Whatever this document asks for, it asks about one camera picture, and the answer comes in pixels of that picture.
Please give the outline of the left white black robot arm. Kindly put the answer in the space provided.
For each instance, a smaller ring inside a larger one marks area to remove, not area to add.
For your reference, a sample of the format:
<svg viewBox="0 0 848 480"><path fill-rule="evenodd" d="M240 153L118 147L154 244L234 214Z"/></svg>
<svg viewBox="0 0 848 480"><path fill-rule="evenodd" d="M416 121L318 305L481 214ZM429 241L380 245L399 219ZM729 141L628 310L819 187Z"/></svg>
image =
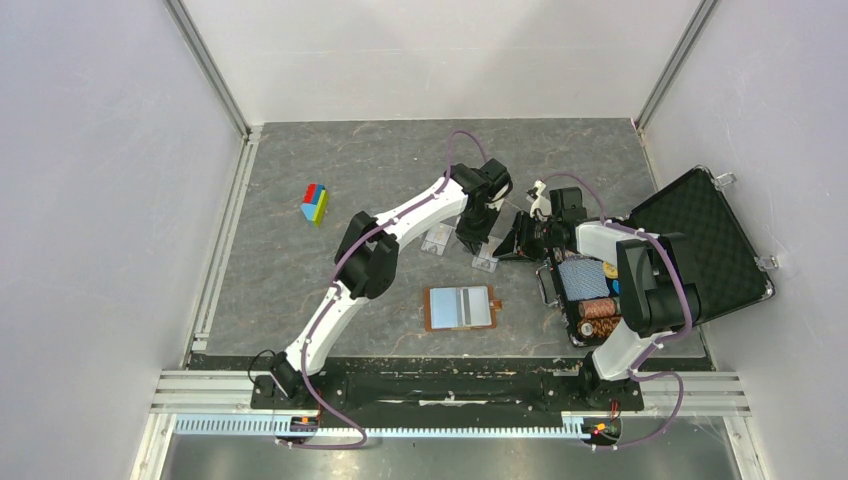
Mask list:
<svg viewBox="0 0 848 480"><path fill-rule="evenodd" d="M456 238L468 252L478 254L512 188L507 168L495 159L480 168L457 164L424 192L394 209L354 215L319 307L298 337L271 363L270 377L278 397L295 408L312 399L311 376L322 370L353 316L392 285L399 254L412 240L456 217Z"/></svg>

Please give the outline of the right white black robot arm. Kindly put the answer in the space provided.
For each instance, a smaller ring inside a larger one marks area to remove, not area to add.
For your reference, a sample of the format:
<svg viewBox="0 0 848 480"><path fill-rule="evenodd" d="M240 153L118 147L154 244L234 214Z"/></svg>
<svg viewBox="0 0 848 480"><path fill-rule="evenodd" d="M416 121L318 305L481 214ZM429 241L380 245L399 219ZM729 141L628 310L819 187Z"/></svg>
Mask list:
<svg viewBox="0 0 848 480"><path fill-rule="evenodd" d="M592 219L577 187L551 191L537 182L528 193L529 211L519 212L495 258L546 261L557 267L556 255L571 252L615 268L619 324L584 362L577 382L580 400L602 408L618 393L616 381L639 380L644 361L666 342L688 335L704 310L697 272L689 261L678 264L678 235L657 235L616 223Z"/></svg>

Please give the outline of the clear plastic card sleeve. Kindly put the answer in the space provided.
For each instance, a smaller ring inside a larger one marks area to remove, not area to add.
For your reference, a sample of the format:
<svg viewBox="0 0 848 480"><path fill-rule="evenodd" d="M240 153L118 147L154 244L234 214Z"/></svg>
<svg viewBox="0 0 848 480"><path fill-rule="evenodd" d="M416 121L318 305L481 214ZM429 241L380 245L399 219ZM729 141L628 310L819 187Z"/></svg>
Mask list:
<svg viewBox="0 0 848 480"><path fill-rule="evenodd" d="M473 269L494 273L499 265L495 258L496 248L506 239L514 217L519 209L507 202L497 217L494 226L488 234L488 240L483 242L477 253L473 253L465 246L458 236L459 217L454 216L442 220L434 227L429 228L421 236L420 249L426 254L447 260L457 257L463 264Z"/></svg>

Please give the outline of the brown leather card holder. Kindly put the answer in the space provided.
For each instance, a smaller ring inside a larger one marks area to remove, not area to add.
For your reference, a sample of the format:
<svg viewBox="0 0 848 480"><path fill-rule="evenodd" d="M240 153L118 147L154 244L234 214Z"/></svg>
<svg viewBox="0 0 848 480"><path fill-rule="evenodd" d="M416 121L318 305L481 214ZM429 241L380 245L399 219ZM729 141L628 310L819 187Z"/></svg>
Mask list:
<svg viewBox="0 0 848 480"><path fill-rule="evenodd" d="M503 304L491 285L424 290L427 332L494 329Z"/></svg>

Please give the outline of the white card with magnetic stripe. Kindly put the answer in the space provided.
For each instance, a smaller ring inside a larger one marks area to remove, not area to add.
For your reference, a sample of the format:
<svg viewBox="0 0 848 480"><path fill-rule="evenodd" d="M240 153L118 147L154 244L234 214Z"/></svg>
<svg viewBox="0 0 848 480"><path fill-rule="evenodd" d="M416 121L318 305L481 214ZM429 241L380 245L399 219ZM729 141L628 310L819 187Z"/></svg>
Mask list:
<svg viewBox="0 0 848 480"><path fill-rule="evenodd" d="M458 290L458 326L489 328L494 325L489 290L485 286L462 287Z"/></svg>

